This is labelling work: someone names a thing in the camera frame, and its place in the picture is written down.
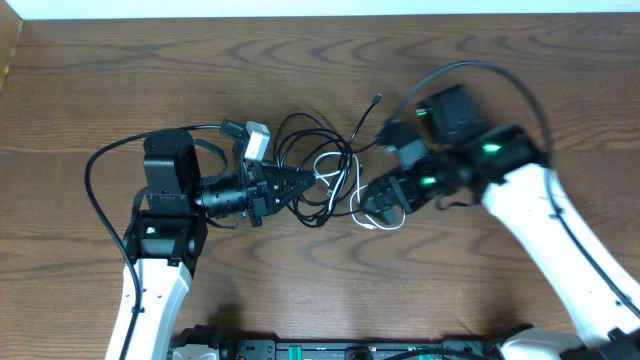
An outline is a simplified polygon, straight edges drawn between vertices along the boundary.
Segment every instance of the wood grain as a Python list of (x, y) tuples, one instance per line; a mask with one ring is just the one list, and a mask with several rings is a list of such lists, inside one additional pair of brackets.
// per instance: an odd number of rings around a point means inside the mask
[(22, 29), (22, 19), (5, 0), (0, 0), (0, 91), (9, 73), (11, 58)]
[[(82, 183), (96, 149), (163, 127), (321, 114), (368, 143), (404, 92), (448, 62), (497, 62), (539, 96), (577, 208), (640, 277), (640, 16), (407, 16), (29, 22), (0, 97), (0, 357), (103, 358), (122, 260)], [(462, 70), (492, 123), (539, 132), (509, 86)], [(290, 129), (308, 126), (303, 120)], [(199, 136), (229, 149), (213, 132)], [(215, 161), (200, 156), (206, 171)], [(393, 166), (363, 154), (365, 179)], [(117, 229), (144, 185), (135, 143), (96, 164)], [(492, 335), (519, 322), (571, 331), (517, 241), (482, 209), (427, 206), (397, 232), (348, 218), (309, 230), (288, 212), (211, 231), (176, 331), (215, 322), (282, 338)]]

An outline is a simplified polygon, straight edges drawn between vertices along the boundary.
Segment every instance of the black cable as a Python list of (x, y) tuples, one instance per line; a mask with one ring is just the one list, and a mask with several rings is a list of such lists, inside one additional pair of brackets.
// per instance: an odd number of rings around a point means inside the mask
[[(220, 129), (220, 127), (221, 125), (194, 125), (194, 126), (182, 127), (180, 129), (189, 131), (189, 130), (204, 130), (204, 129)], [(118, 249), (122, 254), (122, 257), (124, 258), (124, 262), (127, 268), (129, 269), (129, 272), (131, 273), (131, 280), (133, 281), (133, 288), (135, 291), (134, 306), (131, 309), (131, 313), (132, 313), (131, 321), (129, 322), (129, 328), (127, 329), (127, 334), (125, 335), (124, 343), (122, 344), (122, 350), (120, 352), (121, 360), (124, 360), (127, 357), (127, 350), (129, 349), (129, 344), (131, 343), (131, 336), (133, 336), (133, 329), (135, 328), (136, 321), (138, 320), (138, 313), (141, 311), (140, 305), (142, 302), (142, 290), (140, 288), (140, 280), (138, 279), (138, 275), (136, 274), (136, 270), (133, 267), (133, 264), (131, 264), (131, 260), (129, 260), (129, 257), (127, 256), (127, 251), (124, 248), (124, 244), (122, 243), (122, 240), (120, 240), (118, 233), (116, 233), (115, 229), (109, 222), (109, 219), (105, 215), (104, 211), (102, 211), (102, 208), (100, 207), (100, 204), (98, 204), (98, 200), (96, 199), (96, 196), (93, 193), (93, 188), (91, 186), (91, 170), (96, 160), (107, 151), (112, 150), (120, 145), (130, 143), (132, 141), (144, 139), (159, 131), (163, 131), (163, 130), (150, 131), (150, 132), (130, 136), (126, 139), (118, 140), (112, 144), (109, 144), (103, 147), (102, 149), (96, 151), (95, 154), (91, 156), (91, 158), (89, 158), (89, 161), (87, 162), (87, 166), (84, 171), (84, 186), (87, 191), (87, 196), (89, 197), (89, 201), (91, 202), (93, 209), (96, 211), (96, 214), (98, 214), (98, 218), (100, 219), (102, 224), (105, 226), (105, 228), (107, 228), (107, 231), (109, 232), (109, 235), (111, 235), (111, 238), (113, 239), (113, 241), (116, 243), (116, 246), (118, 246)]]
[(449, 65), (447, 65), (445, 67), (442, 67), (442, 68), (432, 72), (431, 74), (427, 75), (422, 80), (420, 80), (417, 84), (415, 84), (411, 88), (411, 90), (409, 90), (409, 92), (404, 96), (404, 98), (402, 99), (402, 101), (400, 102), (398, 107), (396, 108), (396, 111), (395, 111), (392, 119), (399, 118), (402, 115), (402, 113), (404, 112), (405, 108), (409, 104), (409, 101), (411, 100), (411, 98), (413, 98), (415, 96), (415, 94), (420, 89), (422, 89), (422, 87), (424, 87), (425, 85), (427, 85), (429, 82), (433, 81), (434, 79), (436, 79), (440, 75), (443, 75), (443, 74), (448, 73), (448, 72), (450, 72), (450, 71), (452, 71), (454, 69), (457, 69), (457, 68), (460, 68), (460, 67), (464, 67), (464, 66), (482, 68), (482, 69), (485, 69), (485, 70), (492, 71), (492, 72), (494, 72), (494, 73), (496, 73), (498, 75), (501, 75), (502, 77), (507, 79), (509, 81), (509, 83), (511, 83), (511, 85), (513, 85), (516, 88), (516, 90), (518, 90), (520, 95), (527, 102), (527, 104), (529, 105), (529, 108), (531, 108), (531, 110), (533, 111), (533, 114), (535, 115), (536, 120), (538, 121), (538, 124), (540, 125), (540, 129), (542, 131), (542, 139), (543, 139), (544, 152), (546, 154), (546, 166), (547, 166), (547, 171), (545, 171), (545, 175), (544, 175), (544, 186), (545, 186), (545, 190), (547, 192), (547, 198), (549, 199), (549, 203), (551, 204), (551, 207), (553, 208), (554, 216), (556, 217), (556, 219), (558, 219), (558, 221), (560, 221), (560, 224), (562, 225), (564, 231), (567, 233), (569, 238), (571, 238), (571, 241), (578, 248), (578, 250), (580, 251), (582, 256), (584, 256), (584, 258), (587, 260), (587, 262), (589, 262), (589, 264), (593, 267), (593, 269), (596, 271), (596, 273), (598, 273), (598, 275), (600, 275), (600, 277), (607, 284), (607, 286), (609, 287), (611, 292), (613, 292), (619, 298), (619, 300), (635, 316), (640, 318), (640, 310), (633, 304), (633, 302), (631, 301), (629, 296), (624, 294), (618, 288), (618, 286), (616, 286), (616, 284), (611, 280), (611, 278), (609, 278), (609, 276), (606, 274), (606, 272), (600, 267), (600, 265), (598, 265), (598, 263), (595, 261), (595, 259), (584, 248), (584, 246), (582, 246), (582, 244), (580, 243), (578, 238), (571, 231), (571, 228), (569, 227), (569, 225), (567, 224), (565, 219), (562, 217), (562, 211), (563, 210), (558, 205), (558, 203), (556, 202), (555, 195), (553, 194), (553, 191), (551, 189), (551, 181), (552, 181), (551, 177), (553, 175), (553, 173), (552, 173), (552, 170), (553, 170), (553, 167), (552, 167), (553, 139), (551, 137), (551, 127), (549, 126), (549, 121), (547, 120), (547, 116), (546, 116), (544, 110), (542, 109), (542, 106), (540, 105), (540, 103), (538, 102), (536, 97), (533, 95), (531, 90), (529, 90), (529, 88), (527, 88), (527, 86), (520, 79), (518, 79), (515, 75), (511, 74), (507, 70), (505, 70), (505, 69), (503, 69), (503, 68), (501, 68), (501, 67), (499, 67), (499, 66), (497, 66), (495, 64), (484, 62), (484, 61), (460, 61), (460, 62), (456, 62), (456, 63), (453, 63), (453, 64), (449, 64)]
[[(365, 146), (364, 148), (356, 151), (354, 151), (353, 148), (351, 147), (352, 142), (355, 140), (356, 136), (358, 135), (358, 132), (360, 131), (360, 128), (362, 127), (362, 124), (367, 119), (371, 110), (373, 110), (373, 108), (380, 102), (381, 99), (382, 99), (382, 95), (376, 94), (376, 96), (371, 100), (371, 104), (369, 105), (365, 113), (360, 118), (360, 121), (356, 125), (348, 141), (346, 141), (345, 138), (343, 138), (335, 130), (328, 129), (322, 122), (320, 122), (320, 120), (318, 120), (317, 118), (315, 118), (314, 116), (308, 113), (296, 112), (296, 113), (290, 114), (280, 124), (280, 127), (276, 132), (276, 135), (274, 138), (274, 145), (273, 145), (273, 160), (278, 167), (284, 166), (287, 156), (289, 155), (289, 152), (294, 148), (294, 146), (299, 140), (306, 137), (321, 137), (321, 138), (324, 138), (326, 141), (324, 141), (322, 144), (320, 144), (315, 149), (313, 149), (307, 156), (305, 156), (305, 158), (302, 161), (300, 161), (296, 166), (296, 171), (302, 170), (302, 168), (305, 166), (307, 162), (309, 162), (319, 151), (321, 151), (327, 146), (335, 146), (337, 148), (337, 152), (341, 154), (338, 159), (337, 171), (339, 171), (340, 173), (343, 173), (344, 175), (342, 175), (341, 179), (340, 179), (340, 175), (333, 177), (332, 182), (329, 186), (330, 191), (335, 191), (335, 196), (333, 198), (333, 204), (331, 209), (329, 208), (330, 199), (325, 199), (322, 201), (313, 201), (313, 200), (307, 199), (304, 195), (300, 195), (298, 198), (292, 200), (291, 203), (287, 204), (287, 208), (289, 209), (289, 211), (292, 214), (294, 214), (298, 219), (298, 221), (300, 221), (303, 225), (311, 228), (321, 227), (331, 217), (348, 216), (348, 215), (351, 215), (352, 213), (359, 212), (359, 210), (356, 210), (354, 212), (335, 214), (334, 210), (336, 205), (341, 201), (345, 200), (355, 188), (356, 183), (355, 181), (353, 181), (351, 186), (349, 187), (349, 190), (346, 193), (344, 193), (344, 190), (347, 188), (347, 183), (350, 179), (351, 172), (352, 172), (353, 155), (356, 153), (363, 152), (376, 144), (376, 142), (374, 141), (368, 144), (367, 146)], [(310, 119), (319, 127), (294, 131), (288, 134), (286, 137), (284, 137), (282, 141), (280, 141), (280, 137), (282, 135), (284, 126), (287, 124), (287, 122), (289, 122), (291, 119), (297, 116)], [(321, 159), (318, 162), (318, 165), (325, 159), (326, 158)], [(303, 214), (299, 208), (300, 203), (304, 203), (312, 207), (318, 207), (320, 209), (311, 214)]]
[(412, 358), (420, 355), (442, 355), (442, 356), (448, 355), (448, 356), (455, 356), (460, 359), (488, 360), (488, 358), (484, 356), (470, 354), (464, 351), (450, 350), (450, 349), (421, 349), (421, 350), (407, 351), (407, 352), (400, 353), (398, 355), (390, 356), (385, 360), (404, 360), (404, 359), (408, 359), (408, 358)]

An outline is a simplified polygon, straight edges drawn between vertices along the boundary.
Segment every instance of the cable plug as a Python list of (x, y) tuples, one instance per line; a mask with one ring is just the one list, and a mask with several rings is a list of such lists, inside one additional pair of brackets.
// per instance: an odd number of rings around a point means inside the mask
[(373, 99), (371, 100), (371, 103), (373, 105), (378, 105), (380, 100), (382, 100), (382, 94), (376, 94), (376, 96), (374, 96)]

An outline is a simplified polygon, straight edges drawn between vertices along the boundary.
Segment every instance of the tangled cable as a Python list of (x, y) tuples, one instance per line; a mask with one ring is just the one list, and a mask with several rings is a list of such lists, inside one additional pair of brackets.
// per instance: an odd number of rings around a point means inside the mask
[[(334, 152), (321, 154), (314, 161), (315, 170), (317, 166), (319, 166), (320, 163), (324, 159), (327, 159), (329, 156), (338, 157), (336, 171), (329, 174), (319, 174), (316, 170), (316, 177), (322, 180), (328, 186), (328, 198), (322, 201), (313, 201), (307, 199), (304, 195), (300, 195), (291, 203), (287, 204), (287, 208), (289, 209), (289, 211), (291, 211), (291, 213), (293, 213), (303, 225), (310, 228), (322, 227), (324, 224), (326, 224), (327, 221), (329, 221), (331, 217), (348, 216), (359, 212), (359, 210), (352, 210), (348, 213), (336, 214), (335, 209), (336, 205), (345, 200), (349, 196), (349, 194), (353, 192), (354, 189), (356, 189), (356, 184), (359, 183), (359, 178), (362, 173), (362, 167), (358, 163), (357, 157), (354, 158), (355, 154), (365, 151), (366, 149), (375, 145), (375, 141), (373, 141), (369, 145), (359, 150), (353, 150), (353, 148), (351, 147), (353, 140), (356, 138), (358, 132), (360, 131), (360, 128), (362, 127), (362, 124), (366, 120), (371, 110), (380, 102), (381, 99), (382, 95), (380, 94), (376, 94), (376, 96), (372, 99), (371, 105), (362, 115), (360, 122), (358, 122), (358, 125), (354, 129), (349, 140), (346, 140), (335, 130), (328, 129), (318, 119), (304, 112), (293, 113), (287, 116), (280, 124), (273, 144), (273, 159), (276, 162), (276, 165), (280, 168), (284, 166), (289, 152), (300, 139), (306, 137), (322, 137), (325, 138), (326, 141), (317, 146), (297, 165), (296, 170), (298, 171), (302, 169), (302, 167), (307, 164), (317, 153), (322, 151), (327, 146), (333, 145), (337, 149), (337, 151)], [(298, 116), (302, 116), (312, 120), (316, 125), (318, 125), (318, 127), (294, 131), (291, 134), (285, 136), (282, 141), (279, 141), (286, 123), (292, 118)], [(345, 189), (347, 188), (347, 183), (353, 171), (354, 163), (356, 164), (356, 181), (354, 181), (351, 184), (351, 187), (349, 187), (349, 189), (345, 191)], [(318, 207), (320, 209), (311, 214), (303, 214), (300, 211), (301, 202), (311, 207)]]

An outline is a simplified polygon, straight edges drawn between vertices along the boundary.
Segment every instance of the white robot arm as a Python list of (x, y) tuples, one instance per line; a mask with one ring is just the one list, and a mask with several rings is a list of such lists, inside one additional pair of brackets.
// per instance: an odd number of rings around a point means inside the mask
[[(139, 259), (134, 266), (142, 286), (144, 312), (138, 314), (127, 359), (166, 359), (178, 310), (191, 286), (191, 274), (183, 263), (169, 266), (165, 259)], [(120, 357), (134, 294), (131, 273), (125, 268), (120, 310), (105, 359)]]
[[(560, 221), (553, 215), (544, 186), (547, 169), (528, 164), (505, 176), (502, 185), (491, 184), (482, 202), (518, 239), (562, 300), (578, 337), (531, 329), (507, 340), (505, 359), (560, 359), (567, 349), (595, 348), (611, 342), (616, 330), (631, 334), (640, 318), (612, 291), (585, 258)], [(640, 285), (616, 262), (573, 207), (557, 180), (552, 191), (562, 217), (582, 247), (615, 287), (637, 307)]]

